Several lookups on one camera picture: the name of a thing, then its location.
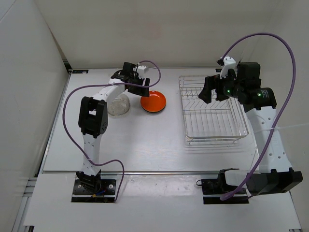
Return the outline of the orange plate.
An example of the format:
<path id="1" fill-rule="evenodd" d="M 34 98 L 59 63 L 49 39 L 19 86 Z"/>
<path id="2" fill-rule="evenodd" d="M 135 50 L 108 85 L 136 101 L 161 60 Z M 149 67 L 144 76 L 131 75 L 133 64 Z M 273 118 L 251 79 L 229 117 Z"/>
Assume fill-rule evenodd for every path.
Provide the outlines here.
<path id="1" fill-rule="evenodd" d="M 149 113 L 158 113 L 165 109 L 167 101 L 163 93 L 152 90 L 149 91 L 149 97 L 141 97 L 141 107 Z"/>

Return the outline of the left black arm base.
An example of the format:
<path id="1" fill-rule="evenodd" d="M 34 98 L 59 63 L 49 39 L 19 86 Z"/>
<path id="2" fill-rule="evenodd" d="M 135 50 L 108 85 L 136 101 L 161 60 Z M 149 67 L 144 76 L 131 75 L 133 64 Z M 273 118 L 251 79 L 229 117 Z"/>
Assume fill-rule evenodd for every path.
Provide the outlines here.
<path id="1" fill-rule="evenodd" d="M 102 179 L 96 191 L 87 190 L 79 179 L 75 179 L 72 203 L 113 203 L 116 195 L 116 179 Z"/>

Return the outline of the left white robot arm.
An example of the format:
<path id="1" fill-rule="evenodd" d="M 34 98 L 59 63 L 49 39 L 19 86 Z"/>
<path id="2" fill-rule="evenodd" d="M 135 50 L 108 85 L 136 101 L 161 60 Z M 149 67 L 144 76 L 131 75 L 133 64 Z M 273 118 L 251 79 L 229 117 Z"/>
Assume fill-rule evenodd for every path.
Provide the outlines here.
<path id="1" fill-rule="evenodd" d="M 150 79 L 143 75 L 148 67 L 125 62 L 123 68 L 109 79 L 106 86 L 91 97 L 81 101 L 78 125 L 84 140 L 83 166 L 77 177 L 90 193 L 101 188 L 100 167 L 98 166 L 100 142 L 108 126 L 108 104 L 125 91 L 139 96 L 149 96 Z"/>

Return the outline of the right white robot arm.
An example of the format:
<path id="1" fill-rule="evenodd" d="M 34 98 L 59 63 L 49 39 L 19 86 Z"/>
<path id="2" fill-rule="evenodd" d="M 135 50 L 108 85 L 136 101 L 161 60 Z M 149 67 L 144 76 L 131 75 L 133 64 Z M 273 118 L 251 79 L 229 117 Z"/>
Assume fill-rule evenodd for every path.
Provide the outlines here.
<path id="1" fill-rule="evenodd" d="M 232 168 L 219 172 L 217 188 L 223 193 L 221 200 L 243 189 L 252 196 L 286 193 L 301 183 L 302 173 L 293 169 L 275 129 L 280 114 L 273 90 L 261 87 L 260 64 L 242 62 L 235 69 L 224 67 L 220 74 L 205 77 L 198 97 L 211 103 L 213 91 L 217 101 L 233 98 L 243 106 L 259 155 L 250 171 Z"/>

